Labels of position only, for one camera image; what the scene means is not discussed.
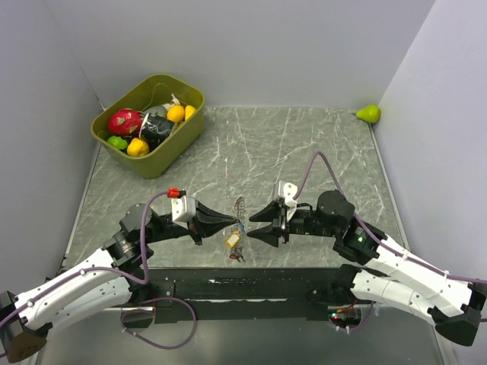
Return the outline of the metal disc with key rings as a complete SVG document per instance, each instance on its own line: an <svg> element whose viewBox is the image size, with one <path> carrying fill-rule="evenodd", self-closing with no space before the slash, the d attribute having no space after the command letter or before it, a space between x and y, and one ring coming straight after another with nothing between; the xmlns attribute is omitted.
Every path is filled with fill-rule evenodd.
<svg viewBox="0 0 487 365"><path fill-rule="evenodd" d="M234 213L235 213L235 216L237 218L237 223L236 223L236 227L234 228L234 230L232 232L239 231L239 226L238 226L239 221L242 221L244 224L246 211L245 211L245 199L243 196L239 197L236 200L236 202L234 204ZM240 242L234 248L230 249L229 258L236 260L237 262L245 262L244 254L243 254L243 246L242 246L242 242L243 242L243 238L244 238L245 234L242 233L241 231L239 231L239 232L241 235Z"/></svg>

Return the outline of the blue key tag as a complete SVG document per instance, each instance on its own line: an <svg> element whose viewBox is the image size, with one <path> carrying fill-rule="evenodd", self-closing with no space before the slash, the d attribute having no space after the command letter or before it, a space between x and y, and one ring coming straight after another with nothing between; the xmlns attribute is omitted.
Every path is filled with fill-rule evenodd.
<svg viewBox="0 0 487 365"><path fill-rule="evenodd" d="M246 229L245 229L244 223L242 221L238 222L238 226L239 226L239 231L246 234Z"/></svg>

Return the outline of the yellow key tag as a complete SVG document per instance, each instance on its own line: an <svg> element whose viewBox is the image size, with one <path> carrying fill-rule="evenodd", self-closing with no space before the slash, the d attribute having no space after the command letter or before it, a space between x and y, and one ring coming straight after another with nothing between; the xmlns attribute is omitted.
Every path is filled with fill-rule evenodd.
<svg viewBox="0 0 487 365"><path fill-rule="evenodd" d="M240 242L240 239L241 239L240 232L234 231L225 240L225 245L228 248L232 249Z"/></svg>

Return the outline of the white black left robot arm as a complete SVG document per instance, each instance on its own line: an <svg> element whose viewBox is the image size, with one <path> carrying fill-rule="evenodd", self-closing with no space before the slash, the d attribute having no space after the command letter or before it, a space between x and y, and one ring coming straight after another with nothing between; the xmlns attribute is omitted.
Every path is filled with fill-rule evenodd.
<svg viewBox="0 0 487 365"><path fill-rule="evenodd" d="M150 298L148 244L190 236L195 244L238 222L198 200L181 196L159 215L149 204L134 204L120 229L81 263L20 294L1 294L2 356L9 363L31 357L48 337L103 309Z"/></svg>

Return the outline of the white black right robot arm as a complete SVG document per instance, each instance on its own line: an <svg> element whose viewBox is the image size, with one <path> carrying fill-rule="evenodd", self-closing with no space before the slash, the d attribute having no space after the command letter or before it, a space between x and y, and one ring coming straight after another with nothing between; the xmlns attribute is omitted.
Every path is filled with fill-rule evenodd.
<svg viewBox="0 0 487 365"><path fill-rule="evenodd" d="M332 283L341 303L354 298L408 312L432 325L453 343L473 344L482 321L486 286L450 279L425 267L425 261L370 224L360 224L355 207L337 191L325 191L312 207L291 193L270 202L250 217L264 227L248 236L277 247L291 235L332 237L346 263Z"/></svg>

